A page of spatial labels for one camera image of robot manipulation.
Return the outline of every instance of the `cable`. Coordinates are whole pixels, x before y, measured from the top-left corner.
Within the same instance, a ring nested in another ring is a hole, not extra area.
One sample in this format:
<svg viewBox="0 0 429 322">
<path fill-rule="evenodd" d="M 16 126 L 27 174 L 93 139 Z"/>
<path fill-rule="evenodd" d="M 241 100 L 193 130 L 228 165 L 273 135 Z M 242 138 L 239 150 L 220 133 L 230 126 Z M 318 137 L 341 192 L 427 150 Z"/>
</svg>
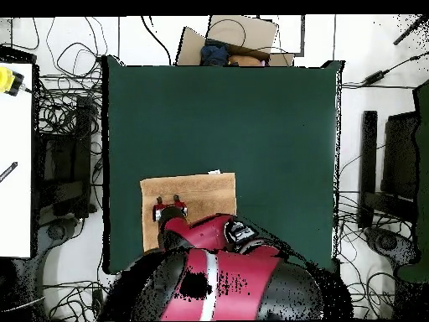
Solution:
<svg viewBox="0 0 429 322">
<path fill-rule="evenodd" d="M 35 49 L 37 49 L 39 47 L 39 44 L 40 44 L 39 31 L 37 30 L 36 20 L 34 18 L 32 18 L 32 19 L 33 19 L 34 30 L 36 31 L 36 36 L 37 36 L 37 44 L 36 44 L 36 46 L 34 48 L 24 47 L 22 45 L 17 45 L 17 44 L 0 44 L 0 46 L 10 45 L 11 48 L 18 47 L 18 48 L 27 49 L 27 50 L 35 50 Z"/>
<path fill-rule="evenodd" d="M 43 296 L 42 298 L 36 299 L 36 300 L 34 300 L 34 301 L 30 301 L 29 303 L 26 303 L 26 304 L 24 304 L 24 305 L 17 306 L 16 308 L 11 308 L 11 309 L 7 309 L 7 310 L 0 310 L 0 313 L 2 313 L 2 312 L 10 312 L 10 311 L 18 310 L 18 309 L 27 308 L 28 306 L 31 306 L 31 305 L 33 305 L 33 304 L 36 304 L 36 303 L 38 303 L 39 301 L 44 300 L 45 298 L 46 298 L 46 297 L 45 297 L 45 296 Z"/>
<path fill-rule="evenodd" d="M 385 144 L 383 144 L 382 146 L 377 147 L 377 149 L 383 148 L 385 146 Z M 343 166 L 343 168 L 341 169 L 341 171 L 339 172 L 339 177 L 341 176 L 341 174 L 343 173 L 343 170 L 345 169 L 345 167 L 347 167 L 349 164 L 352 164 L 355 160 L 359 159 L 360 157 L 362 157 L 362 154 L 360 154 L 358 157 L 356 157 L 355 159 L 351 160 L 350 162 L 348 162 L 347 164 L 345 164 Z"/>
<path fill-rule="evenodd" d="M 394 65 L 394 66 L 392 66 L 391 68 L 389 68 L 387 70 L 378 70 L 375 73 L 373 73 L 373 74 L 367 76 L 365 79 L 363 79 L 361 81 L 361 83 L 362 83 L 361 87 L 372 86 L 377 81 L 381 81 L 382 79 L 384 79 L 385 76 L 386 76 L 386 74 L 390 73 L 393 69 L 395 69 L 395 68 L 399 67 L 400 65 L 403 65 L 403 64 L 405 64 L 405 63 L 407 63 L 409 61 L 419 60 L 421 57 L 424 57 L 426 55 L 429 55 L 429 51 L 427 51 L 427 52 L 425 52 L 425 53 L 423 53 L 421 55 L 413 55 L 408 60 L 404 60 L 404 61 L 400 62 L 399 64 Z"/>
<path fill-rule="evenodd" d="M 152 37 L 161 45 L 161 47 L 164 48 L 165 52 L 167 53 L 168 56 L 168 65 L 171 65 L 171 57 L 170 57 L 170 53 L 168 52 L 168 49 L 165 47 L 165 45 L 163 45 L 163 43 L 157 38 L 157 36 L 155 36 L 155 34 L 153 34 L 153 32 L 150 30 L 150 28 L 146 25 L 146 22 L 144 20 L 143 16 L 140 16 L 140 18 L 142 19 L 143 25 L 145 27 L 145 29 L 152 35 Z"/>
<path fill-rule="evenodd" d="M 102 157 L 100 157 L 96 163 L 96 165 L 94 166 L 94 171 L 92 172 L 92 176 L 91 176 L 91 183 L 92 183 L 92 187 L 94 188 L 94 193 L 96 194 L 96 200 L 98 205 L 100 206 L 101 210 L 103 210 L 103 206 L 101 205 L 99 199 L 98 199 L 98 194 L 97 194 L 97 190 L 96 190 L 96 181 L 98 179 L 98 177 L 101 174 L 101 171 L 103 169 L 103 163 L 102 163 Z"/>
<path fill-rule="evenodd" d="M 280 17 L 278 15 L 277 15 L 277 19 L 279 22 L 279 24 L 278 24 L 278 43 L 279 43 L 280 47 L 282 47 L 282 41 L 280 39 Z M 290 66 L 289 63 L 287 62 L 287 59 L 286 59 L 285 54 L 283 52 L 282 52 L 282 55 L 283 55 L 283 58 L 287 64 L 287 66 Z"/>
<path fill-rule="evenodd" d="M 239 47 L 243 47 L 243 45 L 245 44 L 245 41 L 246 41 L 246 30 L 245 30 L 245 28 L 243 27 L 243 25 L 242 25 L 241 23 L 239 23 L 238 21 L 233 20 L 232 18 L 224 18 L 224 19 L 222 19 L 222 20 L 218 21 L 217 23 L 213 23 L 213 24 L 209 27 L 209 30 L 207 31 L 207 38 L 209 37 L 210 30 L 211 30 L 215 25 L 217 25 L 218 23 L 222 23 L 222 22 L 224 22 L 224 21 L 231 21 L 231 22 L 233 22 L 233 23 L 237 23 L 237 24 L 239 24 L 239 25 L 240 25 L 241 29 L 243 30 L 243 35 L 244 35 L 244 37 L 243 37 L 243 42 L 241 43 L 241 45 L 240 45 Z"/>
<path fill-rule="evenodd" d="M 362 86 L 361 84 L 342 84 L 343 89 L 360 89 L 360 88 L 388 88 L 388 89 L 416 89 L 416 86 Z"/>
</svg>

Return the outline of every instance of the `tan cloth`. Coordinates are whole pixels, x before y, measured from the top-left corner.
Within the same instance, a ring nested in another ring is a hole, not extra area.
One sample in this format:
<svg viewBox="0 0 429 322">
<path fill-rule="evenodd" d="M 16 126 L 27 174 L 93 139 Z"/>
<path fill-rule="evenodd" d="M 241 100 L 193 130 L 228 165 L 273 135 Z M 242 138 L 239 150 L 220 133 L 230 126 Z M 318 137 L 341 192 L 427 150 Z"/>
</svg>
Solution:
<svg viewBox="0 0 429 322">
<path fill-rule="evenodd" d="M 201 174 L 167 178 L 151 178 L 140 182 L 142 187 L 143 249 L 158 248 L 158 223 L 152 219 L 157 197 L 172 204 L 178 195 L 188 207 L 189 223 L 216 213 L 236 214 L 235 174 Z"/>
</svg>

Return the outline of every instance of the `green table surface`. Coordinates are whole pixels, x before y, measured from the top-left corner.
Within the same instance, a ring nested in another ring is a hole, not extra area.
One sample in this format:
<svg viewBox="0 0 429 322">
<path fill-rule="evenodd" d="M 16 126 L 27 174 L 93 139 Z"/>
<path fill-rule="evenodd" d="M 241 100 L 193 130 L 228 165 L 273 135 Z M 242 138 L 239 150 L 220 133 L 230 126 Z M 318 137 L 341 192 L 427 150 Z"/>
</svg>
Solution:
<svg viewBox="0 0 429 322">
<path fill-rule="evenodd" d="M 214 169 L 235 173 L 238 215 L 332 268 L 340 62 L 307 69 L 107 61 L 110 273 L 142 255 L 139 182 Z"/>
</svg>

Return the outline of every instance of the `black cable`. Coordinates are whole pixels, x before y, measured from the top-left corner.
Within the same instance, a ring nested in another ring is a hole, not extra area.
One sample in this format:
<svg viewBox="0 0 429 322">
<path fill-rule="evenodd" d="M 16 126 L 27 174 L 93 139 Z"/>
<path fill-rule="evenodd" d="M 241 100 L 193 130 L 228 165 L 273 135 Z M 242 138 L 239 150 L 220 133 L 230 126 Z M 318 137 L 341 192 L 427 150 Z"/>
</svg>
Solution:
<svg viewBox="0 0 429 322">
<path fill-rule="evenodd" d="M 207 31 L 207 38 L 209 37 L 210 30 L 211 30 L 215 25 L 217 25 L 218 23 L 222 23 L 222 22 L 224 22 L 224 21 L 231 21 L 231 22 L 233 22 L 233 23 L 237 23 L 238 25 L 240 25 L 241 29 L 243 30 L 243 42 L 241 43 L 240 47 L 243 47 L 243 45 L 245 44 L 245 41 L 246 41 L 246 30 L 245 30 L 245 28 L 243 27 L 243 25 L 242 25 L 241 23 L 239 23 L 238 21 L 233 20 L 232 18 L 224 18 L 224 19 L 222 19 L 222 20 L 218 21 L 217 23 L 213 23 L 213 24 L 209 27 L 209 30 Z"/>
<path fill-rule="evenodd" d="M 35 49 L 37 49 L 39 47 L 39 44 L 40 44 L 39 31 L 37 30 L 36 20 L 34 18 L 32 18 L 32 19 L 33 19 L 34 30 L 36 31 L 36 36 L 37 36 L 37 44 L 36 44 L 36 46 L 34 48 L 24 47 L 22 45 L 17 45 L 17 44 L 0 44 L 0 46 L 10 45 L 11 48 L 18 47 L 18 48 L 27 49 L 27 50 L 35 50 Z"/>
<path fill-rule="evenodd" d="M 278 15 L 277 15 L 277 19 L 279 22 L 279 24 L 278 24 L 278 43 L 279 43 L 280 47 L 282 47 L 282 40 L 280 39 L 280 17 Z M 286 59 L 285 54 L 283 52 L 282 52 L 282 55 L 283 55 L 283 59 L 285 60 L 287 66 L 290 66 L 289 63 L 287 62 L 287 59 Z"/>
<path fill-rule="evenodd" d="M 394 65 L 392 66 L 390 69 L 387 70 L 387 72 L 392 71 L 393 69 L 399 67 L 400 65 L 403 65 L 407 62 L 410 62 L 412 60 L 419 60 L 421 57 L 424 57 L 425 55 L 429 55 L 429 50 L 421 55 L 413 55 L 412 57 L 410 57 L 408 60 L 404 60 L 403 62 L 400 62 L 398 65 Z"/>
<path fill-rule="evenodd" d="M 103 166 L 102 166 L 102 157 L 100 157 L 98 159 L 96 165 L 94 166 L 94 171 L 92 172 L 92 176 L 91 176 L 91 183 L 92 184 L 91 184 L 91 186 L 94 188 L 94 193 L 96 194 L 97 203 L 100 206 L 100 208 L 103 210 L 103 206 L 102 206 L 100 200 L 98 199 L 98 194 L 97 194 L 97 190 L 96 190 L 96 186 L 97 186 L 96 181 L 97 181 L 98 177 L 100 176 L 102 169 L 103 169 Z"/>
<path fill-rule="evenodd" d="M 359 89 L 359 88 L 388 88 L 388 89 L 416 89 L 416 86 L 363 86 L 360 83 L 358 84 L 342 84 L 343 89 Z"/>
<path fill-rule="evenodd" d="M 421 57 L 424 57 L 425 55 L 429 55 L 429 51 L 421 54 L 421 55 L 413 55 L 412 57 L 410 57 L 408 60 L 404 60 L 402 62 L 400 62 L 397 65 L 392 66 L 391 68 L 387 69 L 387 70 L 378 70 L 375 73 L 367 76 L 365 79 L 363 79 L 361 81 L 362 85 L 359 87 L 369 87 L 372 86 L 374 83 L 376 83 L 377 81 L 381 81 L 382 79 L 385 78 L 385 75 L 390 73 L 393 69 L 399 67 L 400 65 L 403 65 L 409 61 L 412 60 L 419 60 Z"/>
<path fill-rule="evenodd" d="M 377 147 L 377 149 L 383 148 L 385 146 L 385 144 L 383 144 L 382 146 Z M 351 160 L 350 162 L 348 162 L 347 164 L 345 164 L 343 166 L 343 168 L 341 169 L 341 171 L 339 172 L 339 177 L 341 176 L 341 174 L 343 173 L 343 170 L 345 169 L 345 167 L 347 167 L 349 164 L 352 164 L 355 160 L 358 160 L 360 157 L 362 157 L 362 154 L 360 154 L 358 157 L 356 157 L 355 159 Z"/>
<path fill-rule="evenodd" d="M 167 53 L 168 56 L 168 65 L 171 65 L 171 57 L 170 57 L 170 53 L 168 52 L 168 49 L 165 47 L 165 45 L 163 45 L 163 43 L 157 38 L 157 36 L 155 36 L 155 34 L 153 34 L 153 32 L 151 31 L 151 29 L 146 25 L 146 22 L 144 20 L 143 16 L 140 16 L 140 18 L 142 19 L 143 25 L 145 27 L 145 29 L 152 35 L 152 37 L 161 45 L 161 47 L 164 48 L 165 52 Z"/>
<path fill-rule="evenodd" d="M 94 152 L 93 150 L 91 150 L 90 152 L 94 155 L 100 155 L 103 153 L 103 148 L 101 147 L 101 145 L 98 142 L 91 142 L 90 144 L 96 144 L 98 147 L 100 147 L 100 152 Z"/>
</svg>

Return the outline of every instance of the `red object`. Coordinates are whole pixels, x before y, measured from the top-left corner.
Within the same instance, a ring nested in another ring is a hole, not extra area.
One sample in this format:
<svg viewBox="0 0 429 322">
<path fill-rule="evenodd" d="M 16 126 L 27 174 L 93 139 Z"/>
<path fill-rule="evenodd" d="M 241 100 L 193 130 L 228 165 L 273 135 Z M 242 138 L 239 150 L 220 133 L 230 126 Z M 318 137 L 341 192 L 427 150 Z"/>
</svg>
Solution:
<svg viewBox="0 0 429 322">
<path fill-rule="evenodd" d="M 164 230 L 177 232 L 195 248 L 222 249 L 228 245 L 225 224 L 231 215 L 212 215 L 188 225 L 185 219 L 174 217 L 166 222 Z"/>
<path fill-rule="evenodd" d="M 186 272 L 161 320 L 254 320 L 262 295 L 280 258 L 264 254 L 241 255 L 190 249 Z M 181 293 L 187 273 L 203 273 L 211 287 L 203 298 Z"/>
<path fill-rule="evenodd" d="M 201 249 L 191 249 L 186 264 L 186 269 L 192 273 L 204 273 L 207 271 L 207 257 Z M 204 300 L 186 298 L 179 290 L 183 278 L 174 290 L 174 295 L 165 309 L 161 321 L 199 321 Z"/>
</svg>

